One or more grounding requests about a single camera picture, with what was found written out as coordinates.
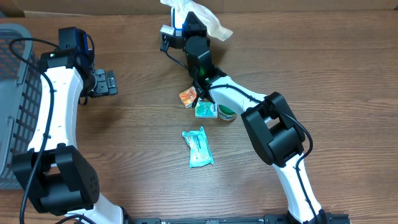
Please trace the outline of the brown snack bag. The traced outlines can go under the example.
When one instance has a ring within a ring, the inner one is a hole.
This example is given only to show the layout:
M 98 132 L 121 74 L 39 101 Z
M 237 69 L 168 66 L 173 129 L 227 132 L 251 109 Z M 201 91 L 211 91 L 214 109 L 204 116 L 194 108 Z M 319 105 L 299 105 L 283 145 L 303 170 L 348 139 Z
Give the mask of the brown snack bag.
M 233 31 L 223 27 L 219 19 L 205 6 L 192 0 L 160 0 L 164 5 L 174 7 L 178 12 L 187 16 L 189 11 L 193 11 L 199 20 L 206 25 L 207 33 L 210 37 L 225 41 L 230 38 Z M 179 35 L 182 30 L 175 30 L 175 34 Z

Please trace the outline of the orange tissue pack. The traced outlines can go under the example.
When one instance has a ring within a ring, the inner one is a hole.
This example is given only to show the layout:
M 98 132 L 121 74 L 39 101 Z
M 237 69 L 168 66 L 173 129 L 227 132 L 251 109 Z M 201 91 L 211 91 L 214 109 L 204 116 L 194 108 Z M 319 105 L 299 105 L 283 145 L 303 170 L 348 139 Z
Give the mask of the orange tissue pack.
M 197 98 L 197 92 L 194 86 L 184 90 L 179 95 L 181 103 L 184 105 L 185 108 L 191 108 L 193 102 Z

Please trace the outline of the teal tissue pack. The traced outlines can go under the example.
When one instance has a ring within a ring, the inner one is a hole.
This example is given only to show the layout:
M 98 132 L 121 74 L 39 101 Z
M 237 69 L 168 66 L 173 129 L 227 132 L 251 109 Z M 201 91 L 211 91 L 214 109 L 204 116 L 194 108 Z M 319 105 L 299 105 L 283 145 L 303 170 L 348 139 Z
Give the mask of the teal tissue pack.
M 215 119 L 218 117 L 217 104 L 209 101 L 199 101 L 195 107 L 195 117 L 199 119 Z

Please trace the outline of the green lid jar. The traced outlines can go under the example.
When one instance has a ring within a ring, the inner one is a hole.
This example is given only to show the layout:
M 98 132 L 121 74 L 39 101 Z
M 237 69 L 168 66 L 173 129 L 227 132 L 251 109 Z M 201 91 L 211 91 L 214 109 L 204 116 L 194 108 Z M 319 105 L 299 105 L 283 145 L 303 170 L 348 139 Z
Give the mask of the green lid jar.
M 225 121 L 233 121 L 237 114 L 223 105 L 218 105 L 218 116 Z

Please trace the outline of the teal wipes packet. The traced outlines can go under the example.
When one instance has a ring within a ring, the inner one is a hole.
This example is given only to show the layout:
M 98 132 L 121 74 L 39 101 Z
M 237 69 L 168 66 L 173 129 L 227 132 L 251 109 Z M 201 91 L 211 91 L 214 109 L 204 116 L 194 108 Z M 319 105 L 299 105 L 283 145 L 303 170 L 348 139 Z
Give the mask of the teal wipes packet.
M 214 158 L 211 153 L 208 138 L 203 126 L 199 130 L 183 131 L 182 136 L 190 148 L 189 168 L 213 165 Z

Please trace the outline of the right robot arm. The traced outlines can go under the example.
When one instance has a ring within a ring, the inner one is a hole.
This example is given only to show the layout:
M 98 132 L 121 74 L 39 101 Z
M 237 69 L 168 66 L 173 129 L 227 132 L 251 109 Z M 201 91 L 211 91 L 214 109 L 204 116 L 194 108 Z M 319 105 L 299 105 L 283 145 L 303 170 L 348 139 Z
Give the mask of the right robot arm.
M 326 213 L 316 200 L 305 170 L 310 154 L 303 142 L 313 140 L 278 92 L 262 95 L 235 83 L 213 63 L 207 29 L 194 12 L 182 25 L 183 51 L 198 97 L 227 107 L 241 116 L 251 144 L 274 168 L 288 201 L 290 223 L 326 223 Z

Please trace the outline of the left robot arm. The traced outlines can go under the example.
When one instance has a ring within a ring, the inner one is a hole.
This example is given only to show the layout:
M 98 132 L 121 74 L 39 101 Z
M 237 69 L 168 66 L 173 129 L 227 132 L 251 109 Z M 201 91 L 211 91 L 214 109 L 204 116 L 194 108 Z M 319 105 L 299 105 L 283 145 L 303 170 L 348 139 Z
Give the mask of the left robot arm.
M 28 151 L 11 165 L 22 201 L 61 222 L 128 223 L 126 211 L 101 194 L 98 175 L 76 143 L 78 104 L 116 95 L 114 73 L 95 69 L 93 39 L 76 27 L 59 30 L 58 43 L 35 69 L 42 84 L 38 120 Z

